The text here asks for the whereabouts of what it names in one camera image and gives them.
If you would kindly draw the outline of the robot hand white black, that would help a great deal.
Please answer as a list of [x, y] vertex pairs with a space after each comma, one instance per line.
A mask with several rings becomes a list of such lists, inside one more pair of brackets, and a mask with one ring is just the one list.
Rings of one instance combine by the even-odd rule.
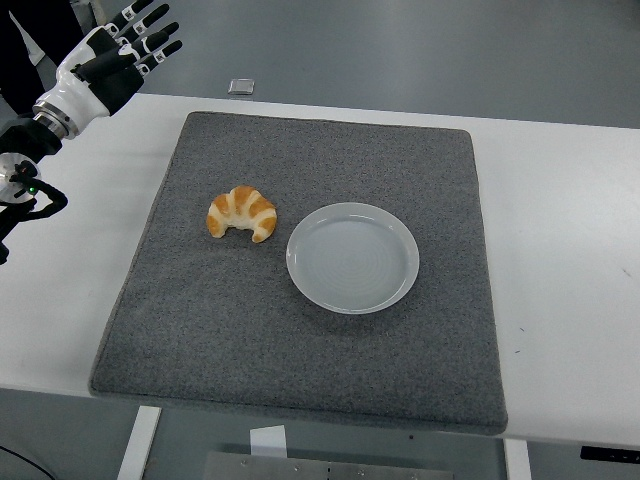
[[58, 66], [56, 83], [36, 101], [34, 117], [56, 122], [73, 136], [126, 105], [145, 77], [182, 47], [171, 39], [178, 23], [152, 30], [170, 6], [151, 4], [135, 1], [91, 30]]

